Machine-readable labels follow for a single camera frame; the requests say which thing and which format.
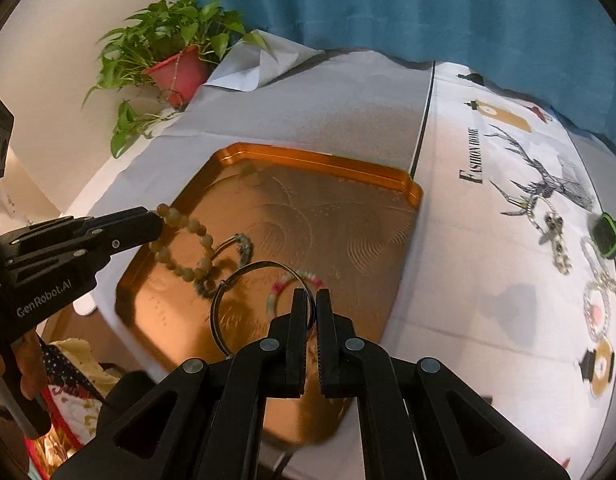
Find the red flower pot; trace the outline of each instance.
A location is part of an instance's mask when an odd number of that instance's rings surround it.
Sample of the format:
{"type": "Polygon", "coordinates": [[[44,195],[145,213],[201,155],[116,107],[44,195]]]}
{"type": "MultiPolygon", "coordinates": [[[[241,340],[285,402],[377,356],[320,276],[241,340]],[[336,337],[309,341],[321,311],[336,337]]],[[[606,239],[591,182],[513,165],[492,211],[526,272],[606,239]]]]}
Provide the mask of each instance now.
{"type": "Polygon", "coordinates": [[[209,76],[207,65],[197,56],[196,46],[186,47],[178,54],[147,68],[144,73],[152,77],[173,108],[189,103],[197,88],[209,76]]]}

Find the deer illustration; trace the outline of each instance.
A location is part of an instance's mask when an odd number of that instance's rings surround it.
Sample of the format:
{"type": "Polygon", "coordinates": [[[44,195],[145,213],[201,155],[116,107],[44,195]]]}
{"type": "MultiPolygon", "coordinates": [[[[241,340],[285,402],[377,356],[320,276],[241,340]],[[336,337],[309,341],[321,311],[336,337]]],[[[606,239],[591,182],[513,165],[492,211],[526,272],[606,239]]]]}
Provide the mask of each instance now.
{"type": "Polygon", "coordinates": [[[498,132],[492,134],[486,134],[486,137],[499,137],[499,139],[504,139],[512,145],[512,148],[506,148],[509,152],[517,153],[521,158],[524,159],[526,164],[531,168],[534,168],[541,180],[539,182],[531,182],[527,186],[522,186],[518,182],[511,180],[515,186],[517,186],[521,191],[527,193],[527,196],[522,195],[520,198],[516,198],[510,196],[501,187],[497,186],[493,181],[490,181],[491,184],[497,188],[497,190],[503,195],[506,201],[512,205],[515,205],[519,208],[518,211],[506,211],[502,212],[502,215],[507,216],[523,216],[527,215],[528,212],[531,212],[534,209],[534,205],[536,204],[536,196],[542,196],[544,198],[550,198],[552,194],[556,191],[562,196],[565,196],[568,200],[576,205],[584,208],[586,211],[592,211],[593,199],[591,195],[588,193],[586,188],[581,184],[577,177],[577,171],[575,166],[566,158],[558,155],[557,159],[559,160],[559,164],[562,166],[562,176],[553,176],[544,165],[540,163],[536,158],[530,158],[519,144],[512,136],[506,133],[504,130],[491,124],[493,128],[498,130],[498,132]]]}

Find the metal hoop bracelet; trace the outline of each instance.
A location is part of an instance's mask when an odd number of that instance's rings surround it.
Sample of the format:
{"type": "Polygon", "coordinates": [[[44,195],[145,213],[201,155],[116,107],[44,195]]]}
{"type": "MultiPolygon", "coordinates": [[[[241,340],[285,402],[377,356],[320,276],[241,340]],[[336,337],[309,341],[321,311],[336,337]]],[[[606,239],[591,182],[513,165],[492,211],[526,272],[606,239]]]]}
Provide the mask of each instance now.
{"type": "MultiPolygon", "coordinates": [[[[237,269],[241,269],[243,266],[246,266],[250,263],[250,258],[252,257],[252,241],[243,233],[237,233],[234,236],[231,236],[227,240],[221,242],[217,248],[214,250],[214,255],[212,260],[214,261],[217,256],[228,246],[236,243],[238,245],[238,253],[239,253],[239,263],[237,265],[237,269]]],[[[210,280],[208,276],[204,277],[203,280],[195,280],[193,282],[193,286],[197,291],[197,294],[202,298],[206,298],[207,300],[212,298],[214,294],[217,292],[217,288],[213,288],[206,286],[210,280]]]]}
{"type": "Polygon", "coordinates": [[[217,344],[219,349],[227,358],[234,357],[234,353],[228,348],[226,340],[224,340],[224,337],[222,336],[221,328],[219,325],[219,306],[222,301],[222,298],[224,297],[226,291],[229,290],[235,284],[235,282],[244,274],[247,274],[252,270],[264,269],[265,267],[277,267],[279,269],[284,269],[286,272],[292,274],[299,283],[301,283],[302,287],[306,291],[306,294],[308,295],[308,303],[310,306],[307,322],[308,333],[312,331],[312,328],[314,326],[316,305],[314,302],[314,296],[312,295],[312,292],[310,291],[310,288],[308,287],[304,279],[293,269],[288,266],[285,266],[284,264],[280,264],[279,262],[272,262],[270,260],[254,262],[252,264],[243,266],[241,269],[237,269],[226,280],[221,280],[219,282],[217,290],[214,293],[213,303],[211,303],[210,305],[210,331],[213,335],[214,342],[217,344]]]}

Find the white wall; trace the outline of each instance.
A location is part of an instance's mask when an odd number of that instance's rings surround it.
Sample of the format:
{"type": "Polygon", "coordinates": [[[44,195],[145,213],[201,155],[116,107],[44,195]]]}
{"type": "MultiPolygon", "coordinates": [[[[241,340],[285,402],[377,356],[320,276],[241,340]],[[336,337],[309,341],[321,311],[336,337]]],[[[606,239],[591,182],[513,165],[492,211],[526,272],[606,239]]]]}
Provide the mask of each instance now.
{"type": "Polygon", "coordinates": [[[0,181],[0,235],[59,216],[59,209],[33,182],[17,156],[8,149],[0,181]]]}
{"type": "Polygon", "coordinates": [[[98,72],[96,41],[154,1],[22,0],[0,32],[0,98],[15,115],[10,146],[59,211],[110,156],[117,105],[136,95],[95,92],[81,110],[98,72]]]}

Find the silver bangle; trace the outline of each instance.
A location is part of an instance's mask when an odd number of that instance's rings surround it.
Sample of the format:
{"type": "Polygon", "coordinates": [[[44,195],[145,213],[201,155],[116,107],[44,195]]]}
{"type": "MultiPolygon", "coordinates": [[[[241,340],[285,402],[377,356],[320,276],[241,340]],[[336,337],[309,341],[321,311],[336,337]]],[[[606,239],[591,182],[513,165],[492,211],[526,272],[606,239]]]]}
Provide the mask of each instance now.
{"type": "Polygon", "coordinates": [[[304,291],[308,295],[308,303],[310,306],[307,322],[308,333],[312,331],[312,328],[314,326],[316,305],[314,302],[314,296],[312,295],[312,292],[310,291],[310,288],[308,287],[304,279],[293,269],[288,266],[285,266],[284,264],[280,264],[279,262],[272,262],[270,260],[254,262],[243,266],[240,269],[237,269],[226,280],[221,280],[219,282],[217,290],[214,292],[213,303],[211,303],[210,305],[210,331],[213,335],[214,342],[217,344],[219,349],[227,358],[233,357],[234,353],[228,348],[226,340],[224,340],[224,337],[222,336],[221,327],[219,325],[219,306],[222,301],[222,298],[224,297],[226,291],[229,290],[241,276],[247,274],[248,272],[251,272],[252,270],[263,269],[265,267],[277,267],[279,269],[284,269],[286,272],[292,274],[294,278],[299,281],[299,283],[301,283],[301,286],[304,288],[304,291]]]}

